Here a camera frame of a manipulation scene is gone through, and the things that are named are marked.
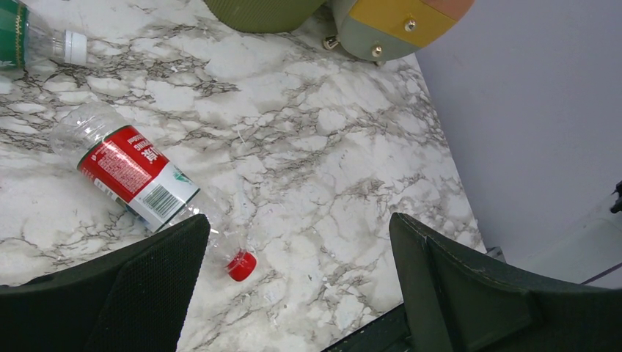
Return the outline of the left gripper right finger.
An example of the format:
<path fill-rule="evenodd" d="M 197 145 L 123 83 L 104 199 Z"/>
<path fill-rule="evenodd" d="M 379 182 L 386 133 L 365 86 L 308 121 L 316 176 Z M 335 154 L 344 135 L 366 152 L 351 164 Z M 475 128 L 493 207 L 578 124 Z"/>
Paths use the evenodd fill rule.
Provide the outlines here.
<path fill-rule="evenodd" d="M 389 236 L 416 351 L 619 351 L 621 291 L 513 267 L 404 213 Z"/>

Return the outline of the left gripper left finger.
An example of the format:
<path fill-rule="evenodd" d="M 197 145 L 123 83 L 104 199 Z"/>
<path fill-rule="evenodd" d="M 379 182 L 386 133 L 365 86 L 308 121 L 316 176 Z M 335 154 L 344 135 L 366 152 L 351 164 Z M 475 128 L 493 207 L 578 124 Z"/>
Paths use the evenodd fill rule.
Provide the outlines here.
<path fill-rule="evenodd" d="M 208 244 L 192 216 L 80 265 L 1 287 L 3 351 L 174 351 Z"/>

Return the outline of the red label bottle red cap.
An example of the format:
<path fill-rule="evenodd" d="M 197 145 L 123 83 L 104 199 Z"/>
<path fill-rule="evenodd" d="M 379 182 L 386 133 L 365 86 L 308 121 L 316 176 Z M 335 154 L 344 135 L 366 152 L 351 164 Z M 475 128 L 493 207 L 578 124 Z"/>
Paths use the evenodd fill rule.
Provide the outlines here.
<path fill-rule="evenodd" d="M 257 259 L 228 218 L 227 200 L 195 183 L 109 104 L 72 110 L 51 130 L 50 145 L 152 233 L 202 214 L 212 263 L 237 282 L 255 271 Z"/>

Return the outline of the green bottle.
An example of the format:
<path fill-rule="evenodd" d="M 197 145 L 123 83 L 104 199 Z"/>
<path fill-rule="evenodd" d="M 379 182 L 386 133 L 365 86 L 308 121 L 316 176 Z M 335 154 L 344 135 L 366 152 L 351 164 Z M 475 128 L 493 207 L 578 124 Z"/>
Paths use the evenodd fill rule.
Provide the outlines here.
<path fill-rule="evenodd" d="M 1 2 L 1 69 L 24 69 L 45 60 L 85 66 L 87 36 L 54 29 L 22 1 Z"/>

